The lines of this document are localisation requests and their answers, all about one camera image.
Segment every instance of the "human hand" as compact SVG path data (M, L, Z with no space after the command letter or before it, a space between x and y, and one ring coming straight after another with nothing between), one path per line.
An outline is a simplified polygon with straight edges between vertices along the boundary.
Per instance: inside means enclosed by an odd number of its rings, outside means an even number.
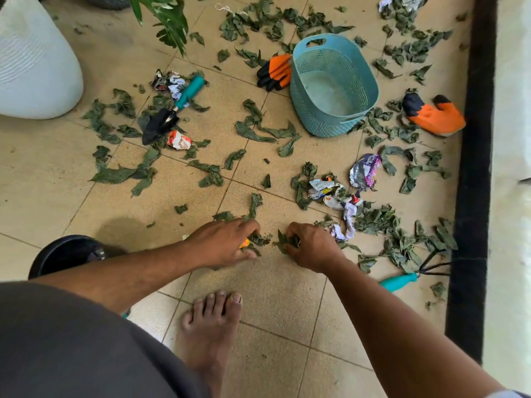
M345 260L345 255L326 229L309 223L291 222L286 236L295 235L301 240L299 247L284 245L284 248L299 266L324 273L330 264Z
M260 232L254 219L242 218L230 222L213 221L204 224L182 243L187 245L198 267L226 267L243 260L254 260L256 253L240 249L247 236Z

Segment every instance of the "orange gardening glove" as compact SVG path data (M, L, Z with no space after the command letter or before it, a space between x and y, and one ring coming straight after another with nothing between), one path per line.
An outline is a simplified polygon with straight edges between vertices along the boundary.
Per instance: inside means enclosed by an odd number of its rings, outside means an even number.
M290 57L291 54L283 54L282 56L275 56L269 60L256 73L258 77L257 85L265 88L268 92L271 92L273 89L280 91L282 88L288 86L291 81Z
M433 103L436 108L425 104L418 94L408 93L402 106L409 120L430 133L448 137L463 129L465 118L446 96L437 95Z

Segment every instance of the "toe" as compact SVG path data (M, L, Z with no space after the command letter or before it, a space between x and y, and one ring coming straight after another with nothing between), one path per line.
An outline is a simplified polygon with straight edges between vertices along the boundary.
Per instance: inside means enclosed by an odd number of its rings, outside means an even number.
M225 302L225 316L232 322L242 319L243 298L238 292L234 292Z
M223 307L225 306L225 300L227 299L227 293L224 290L218 290L216 292L216 303L214 304L214 315L219 317L222 315Z
M209 294L207 296L207 304L205 305L205 308L204 308L204 315L205 316L211 316L212 315L212 311L214 310L214 303L215 302L216 302L216 295Z
M203 318L203 308L204 308L203 299L198 298L194 300L194 308L193 308L193 320L194 321L200 321Z
M192 319L193 319L193 315L192 315L192 311L189 310L187 311L186 313L184 313L182 319L181 319L181 325L183 327L183 329L189 329L190 326L192 325Z

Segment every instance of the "white planter pot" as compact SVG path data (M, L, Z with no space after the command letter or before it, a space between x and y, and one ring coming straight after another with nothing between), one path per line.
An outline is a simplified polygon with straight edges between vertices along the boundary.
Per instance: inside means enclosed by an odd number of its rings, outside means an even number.
M83 75L72 48L38 0L0 9L0 114L50 119L72 109Z

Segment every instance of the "teal trowel handle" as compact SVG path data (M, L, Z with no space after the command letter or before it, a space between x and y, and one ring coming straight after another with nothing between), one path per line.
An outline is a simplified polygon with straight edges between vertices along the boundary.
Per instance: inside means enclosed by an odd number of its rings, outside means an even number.
M187 104L190 99L194 99L194 96L201 90L204 85L204 78L201 75L196 75L181 93L181 98L175 102L176 107L179 110L184 109L184 105Z
M406 275L400 275L400 276L393 276L392 278L384 279L380 282L380 285L385 287L388 291L395 292L404 286L406 286L409 282L416 282L418 278L417 274L406 274Z

